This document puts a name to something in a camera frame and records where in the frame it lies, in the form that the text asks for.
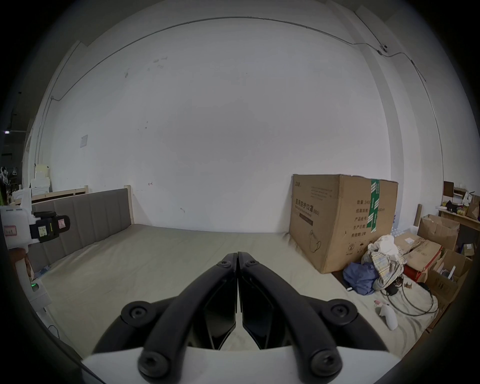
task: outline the paper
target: paper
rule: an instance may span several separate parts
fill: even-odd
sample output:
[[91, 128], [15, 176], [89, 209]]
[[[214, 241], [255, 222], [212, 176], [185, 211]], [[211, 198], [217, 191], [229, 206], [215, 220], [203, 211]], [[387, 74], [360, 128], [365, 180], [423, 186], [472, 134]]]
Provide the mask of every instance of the paper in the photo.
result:
[[452, 278], [454, 271], [455, 271], [455, 265], [453, 266], [452, 270], [450, 271], [450, 274], [448, 275], [448, 280]]
[[42, 236], [46, 236], [47, 235], [47, 227], [46, 226], [41, 226], [41, 227], [38, 227], [38, 234], [40, 235], [40, 237]]

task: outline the crumpled clothing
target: crumpled clothing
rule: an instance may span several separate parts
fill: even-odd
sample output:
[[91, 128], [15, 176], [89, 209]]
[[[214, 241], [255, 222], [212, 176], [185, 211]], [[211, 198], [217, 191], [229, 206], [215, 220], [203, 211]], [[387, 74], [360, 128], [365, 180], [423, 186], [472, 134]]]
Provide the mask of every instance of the crumpled clothing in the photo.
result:
[[361, 263], [373, 263], [378, 272], [378, 279], [373, 282], [373, 289], [381, 290], [392, 284], [403, 273], [407, 259], [394, 243], [392, 235], [381, 236], [375, 243], [369, 244]]
[[373, 263], [350, 263], [343, 270], [343, 278], [361, 295], [371, 295], [375, 292], [372, 285], [378, 278]]

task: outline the pink sticker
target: pink sticker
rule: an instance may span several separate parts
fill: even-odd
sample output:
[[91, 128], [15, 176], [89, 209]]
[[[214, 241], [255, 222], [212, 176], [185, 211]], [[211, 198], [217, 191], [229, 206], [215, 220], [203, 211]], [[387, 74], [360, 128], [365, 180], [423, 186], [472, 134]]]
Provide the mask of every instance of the pink sticker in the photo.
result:
[[5, 236], [17, 236], [17, 227], [15, 225], [7, 225], [3, 227]]

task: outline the open cardboard box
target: open cardboard box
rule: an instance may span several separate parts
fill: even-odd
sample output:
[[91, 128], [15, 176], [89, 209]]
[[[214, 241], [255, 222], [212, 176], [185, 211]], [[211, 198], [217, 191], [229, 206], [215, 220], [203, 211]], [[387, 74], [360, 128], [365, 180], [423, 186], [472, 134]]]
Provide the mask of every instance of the open cardboard box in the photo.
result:
[[460, 224], [445, 217], [427, 215], [420, 219], [418, 235], [454, 250]]
[[[442, 276], [440, 271], [437, 271], [443, 263], [443, 269], [449, 271], [455, 266], [453, 272], [453, 281], [447, 277]], [[429, 328], [433, 328], [443, 313], [447, 310], [453, 300], [455, 300], [460, 288], [462, 287], [469, 269], [472, 266], [472, 261], [459, 253], [451, 250], [445, 250], [443, 257], [436, 262], [433, 268], [429, 271], [427, 277], [427, 286], [438, 299], [438, 314], [430, 324]]]

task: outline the white wall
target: white wall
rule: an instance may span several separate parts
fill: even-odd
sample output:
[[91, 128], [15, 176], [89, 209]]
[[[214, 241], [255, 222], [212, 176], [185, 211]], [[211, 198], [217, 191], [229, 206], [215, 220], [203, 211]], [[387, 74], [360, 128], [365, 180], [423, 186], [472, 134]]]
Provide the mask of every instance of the white wall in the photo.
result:
[[[139, 26], [163, 27], [160, 15], [173, 22], [165, 6], [179, 3], [140, 12], [82, 48], [53, 96], [138, 38]], [[295, 12], [263, 1], [247, 15], [273, 10], [351, 40], [323, 4], [283, 3]], [[360, 51], [262, 20], [184, 25], [116, 53], [52, 102], [39, 161], [51, 166], [53, 190], [131, 184], [137, 222], [217, 231], [287, 230], [293, 173], [390, 178], [383, 108]]]
[[410, 6], [386, 21], [426, 79], [438, 121], [444, 179], [480, 191], [480, 136], [465, 90], [442, 45]]

